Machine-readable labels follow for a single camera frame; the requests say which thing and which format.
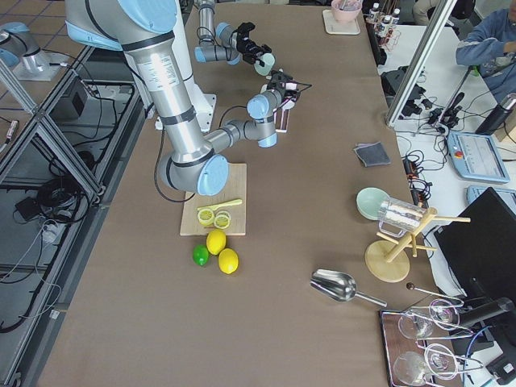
wooden cutting board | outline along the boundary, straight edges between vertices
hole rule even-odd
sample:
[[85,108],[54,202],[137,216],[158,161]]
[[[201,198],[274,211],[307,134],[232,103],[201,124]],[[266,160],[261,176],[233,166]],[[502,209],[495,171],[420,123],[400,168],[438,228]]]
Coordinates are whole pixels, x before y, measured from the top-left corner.
[[226,235],[245,235],[246,223],[246,192],[247,192],[248,167],[246,164],[229,164],[229,177],[224,189],[215,196],[195,195],[183,205],[181,217],[181,229],[179,235],[207,235],[214,227],[204,227],[197,219],[197,208],[211,206],[233,199],[242,199],[238,206],[222,207],[215,211],[225,210],[231,215],[231,224],[224,230]]

yellow lemon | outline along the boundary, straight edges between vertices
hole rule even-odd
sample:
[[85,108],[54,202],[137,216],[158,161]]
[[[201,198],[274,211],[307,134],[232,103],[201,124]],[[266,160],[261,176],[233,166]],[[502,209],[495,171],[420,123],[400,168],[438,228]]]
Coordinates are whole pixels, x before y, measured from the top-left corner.
[[213,210],[210,210],[209,208],[204,208],[197,212],[197,219],[203,226],[209,226],[211,223],[213,223],[214,217],[215,215]]
[[215,220],[213,221],[214,226],[220,228],[221,230],[228,228],[230,223],[231,215],[227,211],[219,211],[215,216]]
[[239,267],[239,256],[234,250],[225,248],[218,256],[218,267],[226,274],[233,273]]
[[226,234],[222,230],[212,230],[206,238],[208,251],[216,256],[226,247]]

silver scoop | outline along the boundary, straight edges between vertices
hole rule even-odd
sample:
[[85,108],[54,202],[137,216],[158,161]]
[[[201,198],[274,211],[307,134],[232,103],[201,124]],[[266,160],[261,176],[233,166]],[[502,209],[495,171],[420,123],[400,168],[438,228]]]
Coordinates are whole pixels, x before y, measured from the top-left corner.
[[339,302],[357,296],[384,308],[387,306],[387,302],[356,290],[355,279],[346,273],[319,268],[312,273],[310,285]]

tray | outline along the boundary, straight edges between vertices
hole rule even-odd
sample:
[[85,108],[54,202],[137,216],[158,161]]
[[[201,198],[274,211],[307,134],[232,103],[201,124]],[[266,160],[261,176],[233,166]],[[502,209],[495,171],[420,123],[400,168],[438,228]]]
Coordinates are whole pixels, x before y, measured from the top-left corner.
[[339,23],[333,17],[331,10],[324,10],[322,12],[322,19],[324,20],[324,29],[330,35],[360,34],[360,27],[356,19],[349,23]]
[[[394,375],[393,367],[397,357],[403,352],[417,352],[423,355],[423,350],[418,347],[414,340],[404,337],[397,328],[397,321],[399,320],[401,312],[381,310],[380,311],[380,325],[381,336],[384,342],[385,360],[387,366],[387,376],[389,378],[389,386],[399,387],[405,386]],[[447,387],[461,387],[462,383],[460,377],[455,377],[450,381],[435,380],[437,384]]]

yellow knife handle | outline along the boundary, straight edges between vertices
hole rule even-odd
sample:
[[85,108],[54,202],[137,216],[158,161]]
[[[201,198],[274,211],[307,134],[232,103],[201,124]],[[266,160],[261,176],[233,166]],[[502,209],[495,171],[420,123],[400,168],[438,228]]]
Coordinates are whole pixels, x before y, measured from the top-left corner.
[[229,207],[229,206],[238,206],[239,204],[242,204],[242,199],[233,199],[229,202],[223,202],[219,204],[213,204],[211,206],[204,206],[204,207],[197,207],[197,211],[204,210],[205,208],[209,208],[210,210],[217,210],[220,207]]

